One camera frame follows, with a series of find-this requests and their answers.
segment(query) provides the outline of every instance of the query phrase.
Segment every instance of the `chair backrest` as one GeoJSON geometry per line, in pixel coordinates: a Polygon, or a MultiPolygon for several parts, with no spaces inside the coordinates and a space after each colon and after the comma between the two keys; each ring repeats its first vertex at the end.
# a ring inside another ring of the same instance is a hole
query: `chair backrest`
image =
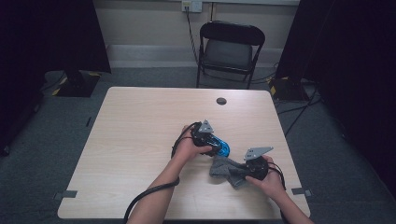
{"type": "Polygon", "coordinates": [[[265,34],[259,28],[227,21],[210,21],[204,24],[200,30],[200,37],[201,41],[204,37],[252,46],[259,46],[265,42],[265,34]]]}

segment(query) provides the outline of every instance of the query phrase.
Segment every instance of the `gray carpet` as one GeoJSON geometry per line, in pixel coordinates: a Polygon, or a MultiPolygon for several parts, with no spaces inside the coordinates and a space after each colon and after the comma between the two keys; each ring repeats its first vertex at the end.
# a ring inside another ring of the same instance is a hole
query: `gray carpet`
{"type": "MultiPolygon", "coordinates": [[[[273,72],[272,68],[258,68],[254,79],[273,72]]],[[[53,97],[55,87],[44,91],[40,109],[10,145],[10,155],[0,158],[0,223],[121,223],[59,219],[60,201],[53,195],[67,188],[108,88],[194,88],[195,74],[195,68],[117,68],[100,78],[91,98],[53,97]]],[[[61,75],[47,73],[48,85],[61,75]]],[[[210,77],[202,82],[220,88],[246,87],[244,83],[210,77]]],[[[251,89],[268,87],[259,83],[251,89]]],[[[306,90],[312,94],[314,86],[307,85],[306,90]]],[[[319,98],[316,93],[314,101],[319,98]]],[[[281,112],[304,103],[275,101],[275,105],[281,112]]],[[[284,131],[300,111],[279,115],[284,131]]],[[[307,200],[316,223],[396,223],[396,203],[366,159],[345,141],[341,125],[325,104],[309,106],[290,130],[287,141],[302,185],[313,193],[307,200]]]]}

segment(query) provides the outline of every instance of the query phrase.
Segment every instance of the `black cable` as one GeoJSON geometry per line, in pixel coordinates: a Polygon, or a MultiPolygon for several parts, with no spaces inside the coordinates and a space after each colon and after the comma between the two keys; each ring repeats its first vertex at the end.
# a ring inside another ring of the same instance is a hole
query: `black cable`
{"type": "MultiPolygon", "coordinates": [[[[312,103],[312,104],[310,104],[310,105],[315,105],[315,104],[317,104],[317,103],[319,103],[319,102],[321,102],[321,98],[319,98],[318,100],[316,100],[314,103],[312,103]]],[[[284,110],[284,111],[279,112],[279,113],[277,113],[277,114],[278,114],[278,115],[281,115],[281,114],[288,113],[288,112],[291,112],[291,111],[294,111],[294,110],[304,109],[304,107],[306,107],[306,106],[307,106],[307,105],[303,105],[303,106],[296,107],[296,108],[293,108],[293,109],[284,110]]]]}
{"type": "Polygon", "coordinates": [[[268,162],[268,164],[274,165],[276,168],[269,166],[268,169],[277,172],[280,175],[280,180],[282,181],[283,189],[286,190],[285,176],[283,176],[283,172],[278,165],[273,162],[268,162]]]}
{"type": "Polygon", "coordinates": [[[157,192],[157,191],[162,190],[162,189],[172,188],[174,186],[177,186],[179,183],[180,183],[180,178],[178,177],[177,180],[175,180],[172,183],[163,184],[163,185],[160,185],[160,186],[157,186],[157,187],[153,187],[151,189],[147,189],[143,193],[137,195],[137,197],[134,198],[134,200],[129,204],[128,208],[126,209],[125,216],[124,216],[124,219],[123,219],[123,223],[127,223],[128,222],[129,214],[131,213],[131,210],[134,207],[134,205],[139,200],[141,200],[142,198],[148,196],[150,193],[154,193],[154,192],[157,192]]]}
{"type": "Polygon", "coordinates": [[[215,3],[212,2],[212,8],[210,11],[210,20],[213,21],[213,6],[215,5],[215,3]]]}
{"type": "Polygon", "coordinates": [[[195,49],[195,43],[194,43],[194,38],[192,36],[192,31],[191,31],[191,24],[190,24],[190,9],[188,7],[184,7],[186,10],[186,15],[187,15],[187,22],[189,23],[189,31],[190,31],[190,42],[191,42],[191,47],[192,47],[192,53],[194,54],[195,62],[198,64],[198,58],[197,58],[197,53],[195,49]]]}
{"type": "Polygon", "coordinates": [[[64,71],[62,72],[62,75],[54,83],[50,84],[48,87],[44,87],[40,91],[46,91],[47,89],[55,86],[59,81],[61,81],[62,77],[64,77],[64,71]]]}
{"type": "Polygon", "coordinates": [[[311,96],[311,99],[309,99],[309,102],[303,107],[303,110],[300,112],[300,114],[297,116],[297,118],[294,120],[294,122],[289,126],[288,130],[285,132],[285,137],[288,135],[291,128],[294,126],[294,124],[297,122],[297,120],[300,118],[300,116],[304,113],[304,111],[311,105],[312,100],[314,99],[315,93],[317,92],[317,90],[318,90],[318,86],[315,87],[314,93],[312,93],[312,96],[311,96]]]}
{"type": "MultiPolygon", "coordinates": [[[[198,124],[198,123],[199,123],[199,122],[194,122],[193,124],[191,124],[189,127],[187,127],[187,128],[180,134],[180,136],[178,137],[178,139],[176,140],[175,144],[174,144],[173,147],[172,147],[171,158],[174,157],[175,152],[176,152],[176,149],[177,149],[177,146],[178,146],[178,144],[181,142],[181,140],[183,140],[183,139],[185,139],[185,138],[190,138],[190,137],[183,137],[183,135],[184,135],[188,130],[190,130],[192,126],[194,126],[194,125],[196,125],[196,124],[198,124]]],[[[128,208],[126,209],[126,212],[125,212],[125,215],[124,215],[124,219],[123,219],[123,223],[127,223],[127,222],[128,222],[129,215],[130,215],[132,209],[134,208],[134,205],[135,205],[139,200],[141,200],[142,198],[148,196],[149,194],[154,193],[154,192],[157,192],[157,191],[159,191],[159,190],[162,190],[162,189],[169,189],[169,188],[172,188],[172,187],[174,187],[174,186],[177,186],[179,183],[180,183],[180,178],[178,177],[177,180],[175,180],[175,181],[172,182],[172,183],[162,184],[162,185],[153,187],[153,188],[151,188],[151,189],[147,189],[147,190],[145,190],[144,192],[142,192],[141,194],[137,195],[137,196],[132,200],[132,202],[129,204],[128,208]]]]}

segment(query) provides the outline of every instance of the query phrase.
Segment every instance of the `gray plastic part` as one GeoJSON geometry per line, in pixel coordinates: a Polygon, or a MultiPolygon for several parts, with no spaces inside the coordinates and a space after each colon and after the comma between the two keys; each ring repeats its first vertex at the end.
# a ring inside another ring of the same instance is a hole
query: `gray plastic part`
{"type": "Polygon", "coordinates": [[[250,161],[254,160],[263,154],[271,151],[274,149],[273,147],[251,147],[250,149],[247,150],[247,154],[245,154],[245,161],[250,161]]]}
{"type": "Polygon", "coordinates": [[[204,120],[201,127],[199,128],[198,132],[200,133],[213,133],[213,128],[210,126],[209,121],[204,120]]]}

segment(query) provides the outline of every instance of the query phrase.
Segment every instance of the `small black object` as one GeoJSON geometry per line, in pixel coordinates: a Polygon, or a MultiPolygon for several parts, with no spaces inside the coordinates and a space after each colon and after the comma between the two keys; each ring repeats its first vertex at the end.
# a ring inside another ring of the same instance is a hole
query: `small black object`
{"type": "Polygon", "coordinates": [[[246,166],[250,171],[247,175],[253,178],[264,180],[268,174],[268,162],[262,156],[246,161],[246,166]]]}

